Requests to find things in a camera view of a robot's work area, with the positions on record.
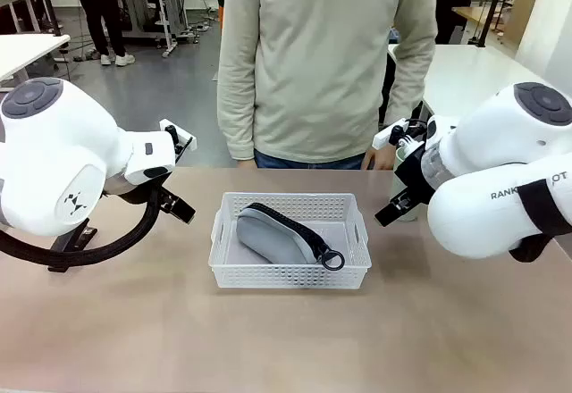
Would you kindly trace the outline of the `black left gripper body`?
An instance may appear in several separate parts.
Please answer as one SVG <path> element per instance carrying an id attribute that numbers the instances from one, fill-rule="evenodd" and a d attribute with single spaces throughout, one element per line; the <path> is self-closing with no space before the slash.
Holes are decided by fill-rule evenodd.
<path id="1" fill-rule="evenodd" d="M 164 182 L 171 176 L 168 172 L 155 179 L 139 185 L 129 183 L 121 174 L 116 174 L 105 181 L 105 196 L 118 196 L 132 205 L 145 204 L 154 188 L 159 191 L 161 205 L 172 206 L 178 201 L 178 197 L 164 187 Z"/>

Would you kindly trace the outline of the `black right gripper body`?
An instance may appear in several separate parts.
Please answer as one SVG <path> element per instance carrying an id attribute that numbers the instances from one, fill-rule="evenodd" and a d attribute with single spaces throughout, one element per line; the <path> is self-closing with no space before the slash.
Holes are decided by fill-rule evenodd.
<path id="1" fill-rule="evenodd" d="M 405 189 L 391 201 L 396 201 L 400 209 L 413 209 L 419 204 L 428 205 L 435 192 L 422 172 L 421 161 L 424 153 L 424 149 L 416 149 L 396 170 L 396 175 Z"/>

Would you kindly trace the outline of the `person's left hand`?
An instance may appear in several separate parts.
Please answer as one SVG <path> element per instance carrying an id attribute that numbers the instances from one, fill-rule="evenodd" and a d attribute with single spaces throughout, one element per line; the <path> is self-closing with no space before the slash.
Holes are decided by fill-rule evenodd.
<path id="1" fill-rule="evenodd" d="M 390 171 L 396 159 L 394 146 L 384 146 L 381 149 L 369 148 L 364 156 L 361 169 L 374 171 Z"/>

